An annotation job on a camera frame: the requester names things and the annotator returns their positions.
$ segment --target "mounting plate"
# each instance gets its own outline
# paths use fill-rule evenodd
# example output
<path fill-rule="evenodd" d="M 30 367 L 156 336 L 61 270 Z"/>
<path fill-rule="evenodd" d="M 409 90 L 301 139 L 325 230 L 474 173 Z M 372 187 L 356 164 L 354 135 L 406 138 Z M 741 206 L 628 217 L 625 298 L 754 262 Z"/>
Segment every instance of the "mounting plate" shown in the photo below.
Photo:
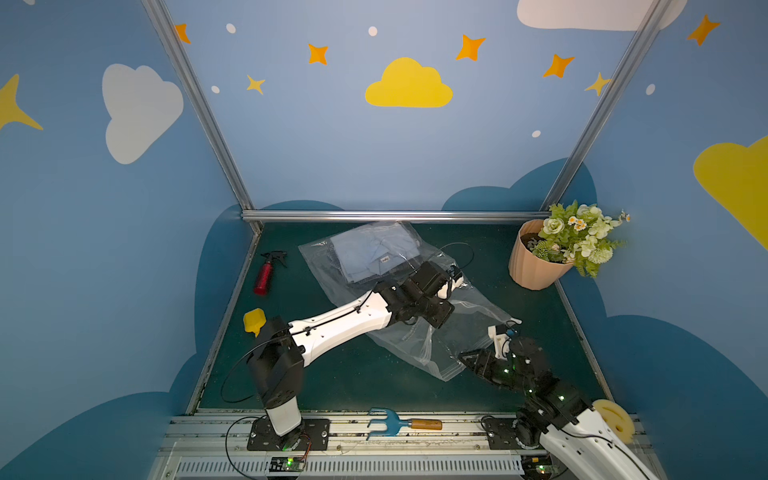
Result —
<path fill-rule="evenodd" d="M 516 419 L 512 418 L 497 419 L 495 417 L 487 417 L 482 420 L 483 428 L 488 436 L 488 447 L 491 450 L 519 450 L 520 448 L 529 450 L 540 448 L 538 445 L 530 447 L 518 442 L 515 421 Z"/>
<path fill-rule="evenodd" d="M 312 441 L 313 451 L 328 449 L 328 431 L 330 427 L 328 419 L 304 419 L 304 433 Z M 250 427 L 247 449 L 251 452 L 279 452 L 283 444 L 283 437 L 275 433 L 269 417 L 256 420 Z M 306 438 L 300 437 L 299 443 L 293 448 L 294 452 L 306 450 Z"/>

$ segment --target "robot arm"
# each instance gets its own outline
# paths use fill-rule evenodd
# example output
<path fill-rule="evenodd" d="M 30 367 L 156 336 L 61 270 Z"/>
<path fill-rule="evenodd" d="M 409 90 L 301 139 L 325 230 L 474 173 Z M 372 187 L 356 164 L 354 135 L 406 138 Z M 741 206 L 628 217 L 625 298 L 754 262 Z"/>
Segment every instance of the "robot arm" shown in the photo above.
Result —
<path fill-rule="evenodd" d="M 411 318 L 422 317 L 440 328 L 454 310 L 451 292 L 463 281 L 458 267 L 443 270 L 427 261 L 401 284 L 379 282 L 328 313 L 288 324 L 279 317 L 267 321 L 246 363 L 275 433 L 284 436 L 300 427 L 296 395 L 305 366 L 358 335 Z"/>
<path fill-rule="evenodd" d="M 581 480 L 658 480 L 581 392 L 552 374 L 533 339 L 506 326 L 491 327 L 488 335 L 494 352 L 474 350 L 460 360 L 494 385 L 525 394 L 513 425 L 523 449 L 541 445 Z"/>

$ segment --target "wooden handle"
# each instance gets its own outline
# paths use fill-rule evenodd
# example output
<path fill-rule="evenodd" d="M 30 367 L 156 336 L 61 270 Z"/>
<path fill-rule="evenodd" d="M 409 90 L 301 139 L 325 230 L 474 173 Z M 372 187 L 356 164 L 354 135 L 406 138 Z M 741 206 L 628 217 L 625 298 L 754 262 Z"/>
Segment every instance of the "wooden handle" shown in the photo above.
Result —
<path fill-rule="evenodd" d="M 442 430 L 442 422 L 440 420 L 413 419 L 409 426 L 412 429 Z"/>

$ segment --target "flower pot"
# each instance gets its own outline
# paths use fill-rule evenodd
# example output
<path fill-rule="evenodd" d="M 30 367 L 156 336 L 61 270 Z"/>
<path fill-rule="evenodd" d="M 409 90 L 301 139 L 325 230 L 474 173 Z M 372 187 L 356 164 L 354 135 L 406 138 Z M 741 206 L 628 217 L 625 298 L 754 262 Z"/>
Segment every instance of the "flower pot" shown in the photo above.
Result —
<path fill-rule="evenodd" d="M 552 263 L 542 260 L 523 245 L 520 236 L 526 233 L 538 233 L 543 226 L 543 220 L 530 220 L 523 223 L 509 258 L 509 275 L 519 286 L 529 290 L 547 288 L 574 266 L 573 263 Z"/>

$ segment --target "vent grille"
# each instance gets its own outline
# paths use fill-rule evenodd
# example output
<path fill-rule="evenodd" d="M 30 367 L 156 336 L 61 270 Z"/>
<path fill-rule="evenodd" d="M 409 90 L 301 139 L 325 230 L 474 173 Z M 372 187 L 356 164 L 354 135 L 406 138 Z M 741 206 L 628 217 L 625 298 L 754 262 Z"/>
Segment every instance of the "vent grille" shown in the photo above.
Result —
<path fill-rule="evenodd" d="M 251 461 L 235 460 L 235 465 L 248 475 L 261 478 L 266 475 L 268 462 L 263 458 Z M 381 455 L 355 458 L 312 458 L 310 456 L 301 476 L 470 475 L 474 478 L 485 475 L 523 475 L 523 473 L 520 457 L 517 455 L 466 455 L 465 458 L 461 455 L 424 455 L 417 458 L 414 458 L 414 455 Z M 242 478 L 242 476 L 232 468 L 227 457 L 186 457 L 179 464 L 175 478 L 213 479 Z"/>

